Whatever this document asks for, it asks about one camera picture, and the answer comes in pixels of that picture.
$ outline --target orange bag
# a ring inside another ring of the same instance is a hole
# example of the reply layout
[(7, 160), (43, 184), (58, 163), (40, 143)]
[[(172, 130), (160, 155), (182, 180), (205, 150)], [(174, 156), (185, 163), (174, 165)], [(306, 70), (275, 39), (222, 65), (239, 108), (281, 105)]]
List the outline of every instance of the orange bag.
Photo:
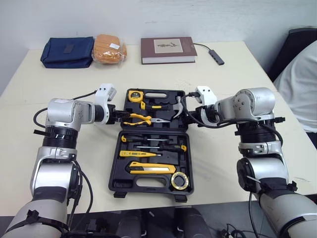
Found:
[(116, 36), (98, 35), (95, 39), (92, 57), (100, 63), (119, 63), (127, 56), (127, 49)]

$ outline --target pliers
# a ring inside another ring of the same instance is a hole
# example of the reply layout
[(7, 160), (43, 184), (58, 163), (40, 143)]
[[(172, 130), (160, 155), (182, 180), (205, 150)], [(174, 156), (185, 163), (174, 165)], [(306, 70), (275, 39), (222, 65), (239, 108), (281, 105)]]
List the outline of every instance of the pliers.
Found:
[(163, 123), (163, 122), (170, 122), (170, 120), (164, 120), (164, 119), (160, 119), (160, 118), (152, 118), (151, 116), (143, 116), (143, 115), (139, 115), (136, 113), (131, 113), (130, 114), (130, 118), (139, 118), (142, 121), (140, 122), (136, 122), (136, 123), (131, 123), (131, 122), (124, 122), (123, 124), (125, 125), (141, 125), (141, 124), (148, 124), (151, 125), (152, 123)]

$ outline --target toolbox latch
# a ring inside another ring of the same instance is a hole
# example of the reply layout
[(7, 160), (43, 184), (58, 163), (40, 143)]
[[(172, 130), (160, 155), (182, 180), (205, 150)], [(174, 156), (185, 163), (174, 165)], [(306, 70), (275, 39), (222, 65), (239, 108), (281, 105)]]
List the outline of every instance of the toolbox latch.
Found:
[(185, 195), (174, 195), (175, 202), (187, 202), (187, 197)]
[(127, 195), (127, 192), (115, 192), (113, 194), (113, 196), (116, 198), (125, 198), (125, 195)]

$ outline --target black cord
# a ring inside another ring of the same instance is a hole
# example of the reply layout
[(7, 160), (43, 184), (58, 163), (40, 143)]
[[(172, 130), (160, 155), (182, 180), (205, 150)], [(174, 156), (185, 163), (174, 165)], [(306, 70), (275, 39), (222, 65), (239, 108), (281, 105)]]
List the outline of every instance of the black cord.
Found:
[(90, 192), (90, 203), (89, 203), (89, 206), (88, 206), (88, 209), (87, 209), (86, 213), (82, 216), (82, 218), (79, 220), (79, 222), (77, 223), (77, 225), (76, 225), (72, 230), (76, 230), (76, 229), (79, 227), (79, 225), (83, 222), (83, 220), (86, 218), (86, 216), (87, 216), (88, 213), (90, 212), (90, 209), (91, 209), (91, 207), (92, 207), (92, 205), (93, 205), (93, 201), (94, 201), (93, 189), (92, 189), (92, 187), (91, 187), (91, 184), (90, 184), (90, 182), (89, 182), (89, 179), (87, 178), (87, 176), (85, 175), (84, 172), (82, 172), (82, 174), (83, 174), (83, 177), (84, 177), (84, 179), (86, 180), (87, 185), (88, 185), (88, 188), (89, 188), (89, 192)]
[(256, 226), (254, 225), (254, 222), (253, 222), (252, 211), (251, 211), (251, 199), (252, 199), (252, 192), (250, 192), (250, 195), (249, 195), (249, 216), (250, 216), (251, 225), (252, 225), (252, 229), (254, 231), (254, 234), (256, 235), (256, 238), (260, 238), (258, 235)]
[(227, 233), (228, 233), (228, 231), (229, 231), (229, 226), (233, 227), (233, 228), (234, 228), (234, 231), (238, 231), (232, 224), (227, 223)]
[(76, 160), (73, 161), (73, 163), (76, 165), (76, 168), (77, 168), (78, 173), (79, 173), (79, 187), (78, 187), (78, 191), (77, 191), (77, 196), (74, 199), (73, 208), (72, 208), (72, 210), (70, 212), (69, 219), (68, 219), (68, 222), (67, 222), (67, 225), (68, 225), (69, 228), (71, 228), (71, 225), (72, 225), (72, 222), (73, 222), (73, 218), (74, 218), (75, 209), (78, 206), (79, 199), (80, 199), (80, 196), (81, 196), (81, 191), (83, 189), (83, 172), (82, 172), (82, 170), (81, 170), (81, 168), (79, 166), (79, 163)]
[(96, 92), (97, 92), (97, 90), (95, 90), (94, 92), (85, 94), (85, 95), (83, 95), (83, 96), (78, 96), (78, 97), (76, 97), (76, 98), (72, 98), (72, 100), (77, 100), (77, 99), (80, 99), (80, 98), (86, 98), (86, 97), (88, 97), (88, 96), (94, 95)]
[[(91, 93), (88, 93), (88, 94), (85, 94), (85, 95), (76, 97), (76, 98), (72, 98), (72, 100), (77, 100), (77, 99), (80, 99), (80, 98), (85, 98), (85, 97), (88, 97), (88, 96), (91, 96), (91, 95), (95, 94), (96, 92), (97, 92), (97, 90), (95, 90), (94, 92), (91, 92)], [(39, 127), (45, 128), (44, 125), (42, 125), (42, 124), (40, 124), (40, 123), (37, 122), (37, 117), (38, 117), (38, 115), (39, 115), (40, 113), (46, 111), (47, 109), (48, 109), (48, 108), (43, 108), (43, 109), (37, 111), (37, 112), (34, 114), (34, 116), (33, 116), (33, 122), (34, 122), (35, 125), (38, 125)]]
[[(229, 226), (231, 226), (234, 230), (231, 232), (231, 234), (232, 233), (235, 233), (235, 234), (240, 234), (240, 235), (242, 235), (241, 233), (244, 233), (244, 232), (249, 232), (249, 233), (253, 233), (254, 234), (254, 232), (253, 231), (240, 231), (240, 230), (238, 230), (238, 229), (236, 229), (232, 224), (230, 224), (230, 223), (227, 223), (227, 233), (228, 233), (228, 231), (229, 231)], [(263, 235), (263, 234), (260, 234), (260, 233), (258, 233), (258, 235), (259, 236), (262, 236), (262, 237), (267, 237), (267, 238), (272, 238), (272, 237), (269, 237), (269, 236), (267, 236), (267, 235)]]
[(217, 125), (221, 125), (221, 124), (224, 124), (224, 123), (233, 123), (235, 124), (236, 122), (245, 122), (245, 121), (248, 121), (248, 122), (256, 122), (258, 123), (257, 120), (253, 120), (253, 119), (229, 119), (229, 120), (222, 120), (220, 122), (217, 123)]
[(39, 124), (39, 123), (37, 122), (37, 117), (38, 117), (38, 115), (39, 115), (40, 113), (46, 111), (47, 109), (48, 109), (48, 108), (43, 108), (43, 109), (37, 111), (37, 112), (34, 114), (34, 116), (33, 116), (33, 122), (35, 123), (35, 125), (38, 125), (38, 126), (40, 126), (40, 127), (42, 127), (42, 128), (45, 128), (44, 125)]
[(282, 138), (281, 134), (278, 133), (277, 130), (275, 130), (275, 129), (273, 129), (272, 127), (269, 127), (268, 125), (265, 125), (265, 124), (263, 124), (263, 125), (261, 125), (261, 126), (263, 126), (264, 128), (266, 128), (267, 130), (270, 130), (271, 132), (273, 132), (273, 133), (277, 136), (277, 138), (279, 139), (279, 141), (281, 142), (281, 146), (283, 145), (283, 138)]
[(197, 120), (196, 118), (193, 117), (193, 115), (190, 114), (190, 112), (187, 110), (186, 108), (186, 105), (184, 103), (184, 99), (186, 97), (189, 97), (189, 94), (181, 97), (180, 99), (180, 103), (183, 105), (183, 110), (185, 111), (185, 113), (197, 124), (201, 125), (201, 126), (204, 126), (204, 127), (207, 127), (207, 128), (212, 128), (212, 129), (217, 129), (217, 128), (223, 128), (225, 126), (228, 126), (228, 124), (224, 124), (224, 125), (219, 125), (219, 126), (213, 126), (213, 125), (207, 125), (207, 124), (204, 124), (202, 123), (201, 121)]
[(194, 45), (198, 45), (198, 46), (203, 46), (203, 47), (205, 47), (205, 48), (207, 48), (208, 50), (210, 50), (211, 51), (211, 49), (208, 47), (208, 46), (205, 46), (205, 45), (203, 45), (203, 44), (198, 44), (198, 43), (193, 43)]

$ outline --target white shirt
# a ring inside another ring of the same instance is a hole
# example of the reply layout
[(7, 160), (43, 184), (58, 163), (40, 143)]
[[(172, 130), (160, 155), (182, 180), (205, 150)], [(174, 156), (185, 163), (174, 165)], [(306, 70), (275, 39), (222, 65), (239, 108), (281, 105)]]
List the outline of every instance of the white shirt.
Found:
[(317, 41), (303, 49), (274, 81), (306, 132), (317, 132)]

